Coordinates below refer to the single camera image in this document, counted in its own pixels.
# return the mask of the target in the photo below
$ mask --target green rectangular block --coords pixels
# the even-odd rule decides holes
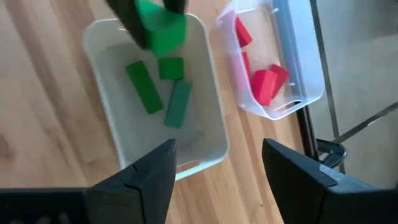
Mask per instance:
[[[149,48],[157,57],[164,56],[185,41],[187,18],[150,1],[139,1],[142,22],[149,38]]]
[[[181,57],[161,58],[158,64],[161,80],[184,78],[184,61]]]
[[[177,80],[175,82],[164,125],[173,128],[181,128],[190,92],[191,84],[183,80]]]
[[[126,66],[132,84],[136,87],[138,95],[144,104],[148,114],[153,114],[164,108],[162,100],[156,91],[154,82],[152,81],[143,61],[132,63]]]

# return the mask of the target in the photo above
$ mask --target green block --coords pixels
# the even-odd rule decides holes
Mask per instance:
[[[181,57],[161,58],[158,64],[161,80],[184,78],[184,61]]]
[[[185,40],[187,18],[150,1],[139,1],[140,15],[154,55],[161,57]]]
[[[173,128],[181,128],[190,92],[191,84],[183,80],[177,80],[175,82],[164,125]]]
[[[154,82],[150,78],[143,61],[126,66],[130,80],[136,87],[138,95],[148,114],[153,114],[164,108],[162,100],[156,91]]]

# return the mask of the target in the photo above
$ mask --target wood grain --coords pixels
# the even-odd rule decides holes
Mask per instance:
[[[283,223],[261,160],[263,138],[302,151],[296,115],[271,121],[237,108],[215,31],[227,0],[190,1],[210,31],[231,150],[175,183],[167,223]],[[85,27],[114,17],[99,0],[0,0],[0,185],[78,187],[118,171]]]

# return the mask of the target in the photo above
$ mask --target clear plastic bin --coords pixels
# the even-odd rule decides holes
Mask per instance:
[[[241,48],[235,30],[239,17],[253,41]],[[233,0],[218,16],[238,105],[269,119],[281,119],[319,99],[325,89],[309,0]],[[290,77],[269,106],[253,97],[242,52],[252,73],[273,63]]]

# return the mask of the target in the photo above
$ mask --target green wooden block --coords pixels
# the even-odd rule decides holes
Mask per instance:
[[[164,125],[173,128],[181,128],[190,92],[191,84],[183,80],[177,80],[175,82]]]
[[[145,110],[148,114],[153,114],[164,108],[162,100],[156,91],[154,82],[149,76],[149,73],[143,61],[132,63],[126,66],[126,71],[129,74],[132,84],[136,87],[138,95],[144,104]]]
[[[184,61],[181,57],[161,58],[158,64],[161,80],[184,78]]]
[[[185,41],[185,15],[168,11],[150,1],[139,1],[139,10],[147,31],[149,48],[154,55],[164,56]]]

